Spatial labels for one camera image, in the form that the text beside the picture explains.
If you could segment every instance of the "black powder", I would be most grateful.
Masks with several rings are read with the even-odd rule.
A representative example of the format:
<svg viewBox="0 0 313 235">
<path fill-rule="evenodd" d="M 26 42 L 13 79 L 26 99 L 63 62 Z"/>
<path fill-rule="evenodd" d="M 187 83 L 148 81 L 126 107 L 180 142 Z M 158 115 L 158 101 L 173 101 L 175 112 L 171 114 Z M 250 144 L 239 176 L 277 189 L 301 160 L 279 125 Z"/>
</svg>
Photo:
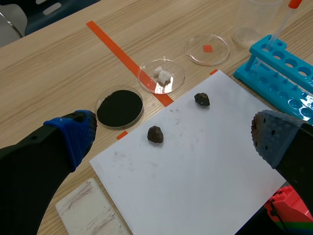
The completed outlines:
<svg viewBox="0 0 313 235">
<path fill-rule="evenodd" d="M 97 110 L 99 122 L 110 127 L 125 126 L 142 110 L 141 98 L 134 92 L 120 90 L 106 97 Z"/>
</svg>

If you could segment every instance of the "robotic arm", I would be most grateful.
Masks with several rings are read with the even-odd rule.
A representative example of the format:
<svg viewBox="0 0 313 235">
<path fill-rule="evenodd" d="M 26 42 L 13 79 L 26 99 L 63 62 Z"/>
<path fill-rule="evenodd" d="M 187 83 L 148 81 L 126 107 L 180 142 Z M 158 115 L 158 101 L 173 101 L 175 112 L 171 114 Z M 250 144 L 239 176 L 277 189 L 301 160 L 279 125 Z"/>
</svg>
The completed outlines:
<svg viewBox="0 0 313 235">
<path fill-rule="evenodd" d="M 94 113 L 76 111 L 0 149 L 1 234 L 37 233 L 56 190 L 89 152 L 96 128 Z"/>
</svg>

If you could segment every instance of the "white rock fragment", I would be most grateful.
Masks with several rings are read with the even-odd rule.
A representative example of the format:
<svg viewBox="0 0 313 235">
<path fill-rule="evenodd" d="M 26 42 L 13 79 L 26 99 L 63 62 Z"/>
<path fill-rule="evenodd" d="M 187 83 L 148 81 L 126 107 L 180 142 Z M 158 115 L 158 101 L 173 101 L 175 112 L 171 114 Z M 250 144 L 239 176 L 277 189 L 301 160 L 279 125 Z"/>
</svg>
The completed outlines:
<svg viewBox="0 0 313 235">
<path fill-rule="evenodd" d="M 157 81 L 164 85 L 165 83 L 171 81 L 171 74 L 167 71 L 161 70 L 160 74 L 158 75 Z"/>
<path fill-rule="evenodd" d="M 160 74 L 160 72 L 161 72 L 162 70 L 163 70 L 163 69 L 162 69 L 161 66 L 157 67 L 157 68 L 154 70 L 154 72 L 153 72 L 153 76 L 154 76 L 154 77 L 158 77 L 158 75 Z"/>
</svg>

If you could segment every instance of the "small orange square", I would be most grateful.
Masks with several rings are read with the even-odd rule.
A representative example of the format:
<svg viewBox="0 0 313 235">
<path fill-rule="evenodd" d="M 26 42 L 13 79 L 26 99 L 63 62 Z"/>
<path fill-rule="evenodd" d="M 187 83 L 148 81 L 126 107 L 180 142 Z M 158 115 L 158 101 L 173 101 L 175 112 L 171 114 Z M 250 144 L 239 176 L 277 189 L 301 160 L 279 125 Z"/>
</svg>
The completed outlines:
<svg viewBox="0 0 313 235">
<path fill-rule="evenodd" d="M 211 45 L 203 45 L 203 52 L 213 52 Z"/>
</svg>

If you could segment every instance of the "plastic pipette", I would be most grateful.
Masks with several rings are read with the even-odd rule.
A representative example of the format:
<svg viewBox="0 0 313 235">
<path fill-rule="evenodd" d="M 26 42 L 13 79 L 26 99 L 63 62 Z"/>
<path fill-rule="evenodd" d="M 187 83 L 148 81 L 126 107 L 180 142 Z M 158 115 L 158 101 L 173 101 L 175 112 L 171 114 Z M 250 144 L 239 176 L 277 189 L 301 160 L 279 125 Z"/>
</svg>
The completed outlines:
<svg viewBox="0 0 313 235">
<path fill-rule="evenodd" d="M 270 41 L 268 42 L 267 46 L 265 47 L 266 51 L 270 51 L 272 49 L 272 47 L 274 46 L 279 34 L 283 31 L 284 27 L 286 26 L 287 21 L 294 14 L 295 10 L 299 7 L 301 2 L 302 2 L 302 0 L 291 0 L 290 1 L 289 5 L 288 5 L 287 13 L 284 17 L 284 20 L 283 20 L 282 24 L 278 27 L 278 30 L 276 31 L 276 33 L 272 35 Z M 261 63 L 262 63 L 262 60 L 258 59 L 258 63 L 255 66 L 255 71 L 258 70 Z"/>
</svg>

